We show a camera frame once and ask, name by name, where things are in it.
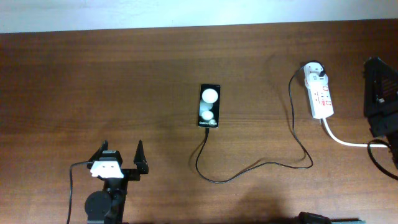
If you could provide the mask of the black flip smartphone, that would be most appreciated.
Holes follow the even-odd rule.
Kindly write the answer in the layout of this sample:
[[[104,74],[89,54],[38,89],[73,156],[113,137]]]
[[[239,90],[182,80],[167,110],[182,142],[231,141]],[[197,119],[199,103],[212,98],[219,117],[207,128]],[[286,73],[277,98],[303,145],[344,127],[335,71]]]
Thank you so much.
[[[220,118],[221,86],[204,83],[200,86],[197,125],[201,128],[218,128]]]

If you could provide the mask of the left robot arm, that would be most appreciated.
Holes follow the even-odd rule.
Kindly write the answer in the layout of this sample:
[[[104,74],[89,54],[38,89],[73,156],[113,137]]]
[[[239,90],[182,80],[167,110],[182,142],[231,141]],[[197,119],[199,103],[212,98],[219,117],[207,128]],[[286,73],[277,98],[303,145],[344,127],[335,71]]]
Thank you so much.
[[[104,141],[88,160],[91,176],[104,182],[103,189],[93,192],[85,202],[88,223],[122,223],[127,187],[130,181],[139,181],[149,173],[142,141],[138,142],[133,163],[135,168],[122,168],[119,151],[108,149]]]

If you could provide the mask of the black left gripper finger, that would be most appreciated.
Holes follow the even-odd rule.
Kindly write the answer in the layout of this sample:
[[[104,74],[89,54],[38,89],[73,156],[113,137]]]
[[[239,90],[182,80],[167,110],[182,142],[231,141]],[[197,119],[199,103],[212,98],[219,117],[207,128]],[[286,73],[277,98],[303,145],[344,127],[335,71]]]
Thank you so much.
[[[108,141],[104,140],[104,142],[101,144],[99,149],[88,159],[88,162],[98,161],[99,158],[101,157],[103,151],[107,151],[107,150],[108,150]]]
[[[143,142],[139,140],[136,153],[134,156],[134,164],[137,167],[137,170],[140,174],[148,174],[149,173],[149,166],[144,154],[144,147]]]

